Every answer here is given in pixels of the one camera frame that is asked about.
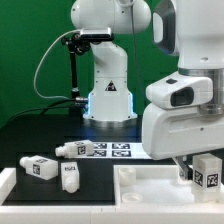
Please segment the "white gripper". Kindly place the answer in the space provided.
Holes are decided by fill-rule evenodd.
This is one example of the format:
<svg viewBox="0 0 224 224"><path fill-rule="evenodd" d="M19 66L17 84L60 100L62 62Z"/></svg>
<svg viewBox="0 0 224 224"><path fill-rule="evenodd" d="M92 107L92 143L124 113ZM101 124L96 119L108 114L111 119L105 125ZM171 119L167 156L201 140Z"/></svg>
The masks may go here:
<svg viewBox="0 0 224 224"><path fill-rule="evenodd" d="M184 156L224 148L224 115L201 115L197 107L164 110L150 104L142 118L142 147L154 160L175 157L179 177L190 181L193 169Z"/></svg>

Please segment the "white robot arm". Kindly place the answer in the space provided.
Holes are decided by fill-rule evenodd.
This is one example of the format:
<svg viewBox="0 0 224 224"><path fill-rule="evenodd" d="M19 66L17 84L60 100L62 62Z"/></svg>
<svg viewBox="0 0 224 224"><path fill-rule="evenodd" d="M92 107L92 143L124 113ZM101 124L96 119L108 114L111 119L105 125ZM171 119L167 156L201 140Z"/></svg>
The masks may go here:
<svg viewBox="0 0 224 224"><path fill-rule="evenodd" d="M155 51L177 57L174 73L147 80L141 142L154 160L224 148L224 0L75 0L71 21L92 41L94 87L86 119L124 122L133 102L124 84L126 52L109 38L130 34L141 63L164 64Z"/></svg>

